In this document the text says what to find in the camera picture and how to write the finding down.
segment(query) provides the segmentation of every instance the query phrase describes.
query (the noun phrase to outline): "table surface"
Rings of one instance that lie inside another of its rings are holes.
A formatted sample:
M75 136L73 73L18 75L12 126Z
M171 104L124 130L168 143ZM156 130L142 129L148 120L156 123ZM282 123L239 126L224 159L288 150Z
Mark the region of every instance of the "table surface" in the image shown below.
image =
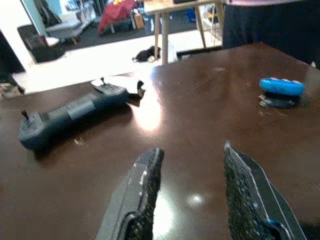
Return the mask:
M287 110L259 106L259 80L271 76L305 82L306 99ZM159 146L154 239L230 240L226 140L262 165L301 223L319 224L318 70L257 44L159 66L143 80L140 107L90 118L47 154L20 144L21 110L50 110L91 84L0 101L0 239L95 239L112 192L140 154Z
M147 0L144 1L144 12L147 15L155 13L170 13L173 11L194 8L199 5L212 4L220 0L197 0L174 4L173 0Z

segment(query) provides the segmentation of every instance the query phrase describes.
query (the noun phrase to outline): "red cloth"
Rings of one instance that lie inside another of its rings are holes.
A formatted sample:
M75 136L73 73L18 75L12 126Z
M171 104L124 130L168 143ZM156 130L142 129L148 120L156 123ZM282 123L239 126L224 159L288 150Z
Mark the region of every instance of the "red cloth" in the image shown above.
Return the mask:
M113 2L107 5L104 8L101 21L98 26L98 34L101 34L108 25L127 18L135 6L135 3L135 0L123 0L116 5L114 5Z

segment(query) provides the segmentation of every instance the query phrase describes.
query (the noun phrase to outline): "thumbstick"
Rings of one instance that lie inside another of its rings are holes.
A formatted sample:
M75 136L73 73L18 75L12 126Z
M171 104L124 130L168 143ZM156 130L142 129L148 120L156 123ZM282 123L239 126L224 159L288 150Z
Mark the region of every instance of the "thumbstick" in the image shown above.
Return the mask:
M22 111L21 114L25 117L25 119L26 119L27 121L29 121L29 116L28 116L27 111Z
M101 77L100 80L103 82L103 85L106 85L104 77Z

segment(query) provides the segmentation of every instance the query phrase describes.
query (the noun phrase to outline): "cardboard box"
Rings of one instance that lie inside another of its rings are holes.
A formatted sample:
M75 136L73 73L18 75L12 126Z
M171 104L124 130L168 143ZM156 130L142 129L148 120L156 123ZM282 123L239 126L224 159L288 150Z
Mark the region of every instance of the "cardboard box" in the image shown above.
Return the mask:
M134 14L134 21L135 21L136 29L145 28L144 18L140 13Z

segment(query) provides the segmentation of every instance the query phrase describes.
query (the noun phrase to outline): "gray chair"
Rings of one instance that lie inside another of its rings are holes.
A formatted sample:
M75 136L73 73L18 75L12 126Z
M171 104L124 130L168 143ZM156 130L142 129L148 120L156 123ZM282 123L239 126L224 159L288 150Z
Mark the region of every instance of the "gray chair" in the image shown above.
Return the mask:
M79 20L70 20L62 22L61 19L54 14L46 0L35 0L36 8L38 9L45 30L50 37L58 39L72 39L76 44L76 37L82 33L82 23Z

